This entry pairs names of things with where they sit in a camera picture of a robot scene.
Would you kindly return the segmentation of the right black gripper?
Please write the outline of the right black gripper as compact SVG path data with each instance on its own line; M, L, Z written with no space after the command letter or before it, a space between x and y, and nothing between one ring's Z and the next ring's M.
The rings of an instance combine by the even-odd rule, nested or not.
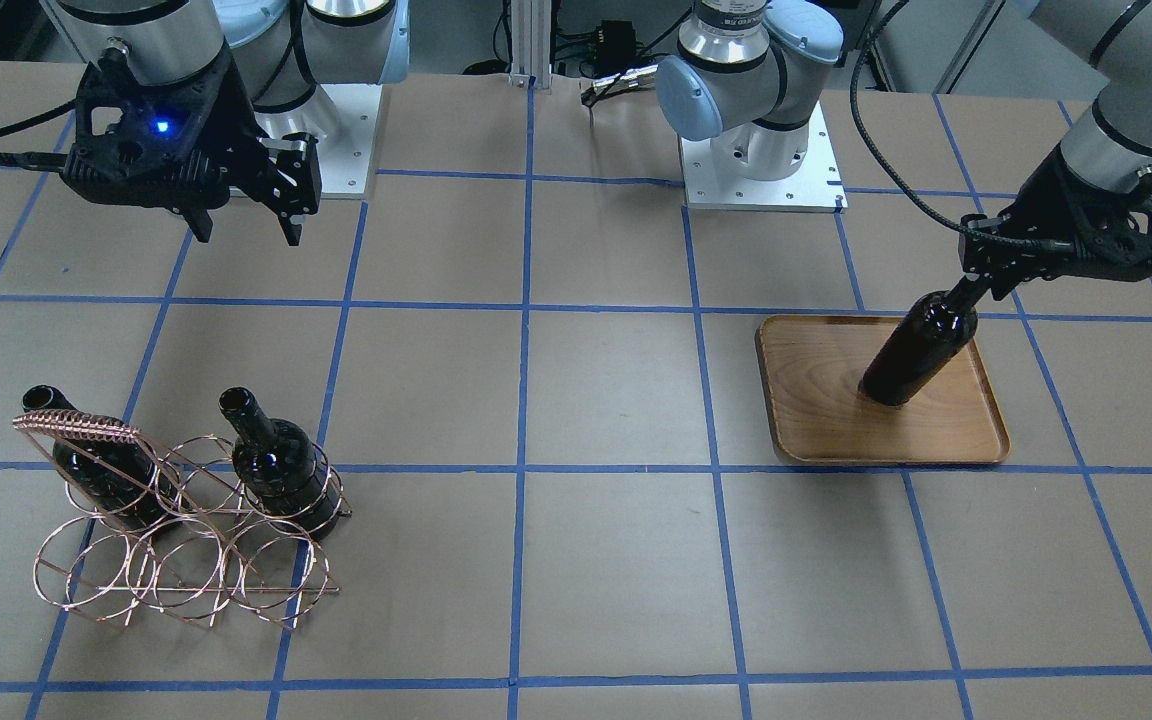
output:
M319 211L323 196L317 137L256 138L236 160L236 187L280 215L285 242L300 247L305 215ZM198 242L210 242L214 223L207 209L184 209L184 222Z

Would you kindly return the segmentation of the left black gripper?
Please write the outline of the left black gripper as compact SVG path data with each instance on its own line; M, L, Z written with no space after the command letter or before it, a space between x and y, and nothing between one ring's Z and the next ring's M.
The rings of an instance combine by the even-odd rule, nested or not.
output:
M972 234L958 234L957 252L961 270L968 275L986 279L992 300L1005 300L1021 283L1041 278L1046 270L1037 256L1029 256L996 241L979 240Z

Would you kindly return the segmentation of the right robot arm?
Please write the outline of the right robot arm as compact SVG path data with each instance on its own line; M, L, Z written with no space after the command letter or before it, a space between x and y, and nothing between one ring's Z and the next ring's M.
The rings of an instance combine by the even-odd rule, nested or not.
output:
M82 199L162 209L207 242L233 194L289 247L323 199L320 152L349 141L329 86L410 70L406 1L51 1L86 61L61 181Z

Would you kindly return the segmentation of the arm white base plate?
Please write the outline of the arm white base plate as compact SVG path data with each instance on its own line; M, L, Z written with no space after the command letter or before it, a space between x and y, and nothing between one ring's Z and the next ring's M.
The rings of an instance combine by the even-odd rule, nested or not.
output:
M791 131L748 123L679 141L685 204L692 210L844 213L849 209L823 105Z
M365 200L374 179L384 90L380 85L319 85L294 108L256 111L256 119L274 138L291 132L314 136L325 199Z

